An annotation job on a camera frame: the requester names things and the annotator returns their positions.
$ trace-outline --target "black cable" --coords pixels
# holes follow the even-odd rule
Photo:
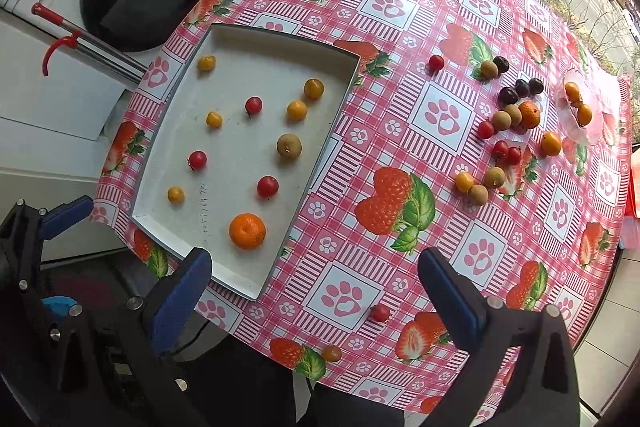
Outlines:
[[[184,351],[185,349],[187,349],[187,347],[191,346],[191,344],[193,344],[195,341],[198,340],[198,337],[200,336],[200,334],[204,331],[204,328],[206,328],[209,325],[209,321],[206,321],[202,327],[200,327],[200,329],[198,330],[198,333],[195,334],[195,336],[186,344],[184,344],[183,346],[178,347],[178,349],[175,349],[174,351],[171,351],[169,354],[174,357],[175,355],[177,355],[178,353],[181,353],[182,351]]]

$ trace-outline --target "pink checkered tablecloth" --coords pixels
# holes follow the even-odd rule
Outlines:
[[[296,370],[348,393],[418,411],[425,398],[447,390],[466,359],[434,329],[434,315],[415,320],[417,312],[433,311],[417,280],[417,253],[436,246],[484,295],[507,302],[518,293],[509,291],[520,284],[520,270],[529,261],[525,270],[534,270],[537,283],[515,305],[540,309],[555,303],[577,341],[600,299],[622,223],[630,154],[628,88],[598,67],[547,5],[541,0],[201,0],[133,95],[92,214],[159,275],[175,261],[130,222],[134,186],[175,73],[213,21],[341,41],[338,45],[362,56],[362,69],[361,85],[335,121],[325,163],[265,292],[249,302],[211,284],[198,304],[201,314],[282,362],[287,360],[271,352],[270,342],[292,339],[306,346],[296,351],[292,344],[290,356],[300,360],[288,363]],[[432,54],[446,60],[436,76],[426,73]],[[507,57],[511,68],[485,84],[472,75],[487,55]],[[566,140],[561,155],[541,158],[542,133],[558,129],[548,93],[569,70],[580,71],[597,93],[602,139],[589,148]],[[542,123],[525,134],[500,136],[521,146],[523,162],[485,206],[469,206],[456,193],[453,176],[469,171],[482,179],[492,166],[494,140],[479,140],[476,126],[497,110],[500,87],[532,77],[545,81],[545,92],[534,99]],[[380,171],[383,167],[391,169]],[[376,204],[365,201],[355,210],[373,195]],[[382,207],[384,212],[372,210]],[[393,224],[399,208],[401,218]],[[392,311],[386,323],[367,320],[378,302]],[[431,328],[433,346],[411,354],[398,345],[409,327]],[[314,352],[332,344],[341,347],[342,359],[323,369]],[[478,422],[494,413],[515,358],[510,351]]]

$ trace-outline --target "red hook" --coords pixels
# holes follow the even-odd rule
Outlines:
[[[60,46],[68,46],[72,50],[78,47],[78,37],[80,36],[80,32],[73,32],[71,35],[66,35],[64,37],[60,37],[57,41],[55,41],[52,45],[49,46],[49,49],[44,54],[44,58],[42,59],[42,74],[44,76],[49,76],[49,59],[53,52],[59,48]]]

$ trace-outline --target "white tray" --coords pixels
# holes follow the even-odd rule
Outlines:
[[[202,55],[216,57],[211,73],[197,70]],[[161,247],[183,259],[193,247],[209,251],[211,278],[255,300],[300,211],[334,121],[357,78],[358,55],[280,32],[248,26],[212,24],[190,61],[185,63],[146,153],[138,180],[132,220]],[[304,100],[307,79],[319,78],[324,95],[308,104],[308,115],[288,123],[286,107]],[[262,99],[262,111],[248,119],[244,102]],[[209,130],[209,111],[222,115],[220,129]],[[278,138],[287,132],[302,142],[302,154],[279,161]],[[207,154],[204,171],[187,165],[191,152]],[[257,196],[262,176],[274,176],[278,193]],[[185,201],[173,206],[169,187],[183,188]],[[238,214],[260,216],[267,228],[264,243],[243,251],[228,235]]]

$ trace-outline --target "red cherry tomato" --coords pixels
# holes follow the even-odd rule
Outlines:
[[[278,191],[278,181],[273,176],[263,176],[258,181],[258,196],[261,198],[271,198]]]
[[[488,140],[495,134],[494,126],[490,121],[484,120],[478,125],[478,136],[483,140]]]
[[[252,114],[258,114],[262,110],[262,100],[257,96],[252,96],[244,103],[244,110],[251,118]]]
[[[494,158],[500,159],[503,156],[507,156],[508,152],[509,152],[509,146],[507,145],[507,142],[505,142],[504,140],[498,140],[494,144],[494,150],[492,152]]]
[[[429,73],[438,73],[442,68],[444,68],[444,58],[440,55],[431,55],[429,58]]]
[[[207,164],[207,155],[202,151],[192,152],[187,162],[192,171],[200,171]]]
[[[385,306],[384,304],[376,304],[371,309],[369,317],[374,322],[384,322],[391,316],[391,310],[389,306]]]
[[[520,151],[520,147],[509,147],[509,151],[507,152],[506,161],[509,165],[517,165],[520,163],[522,158],[522,152]]]

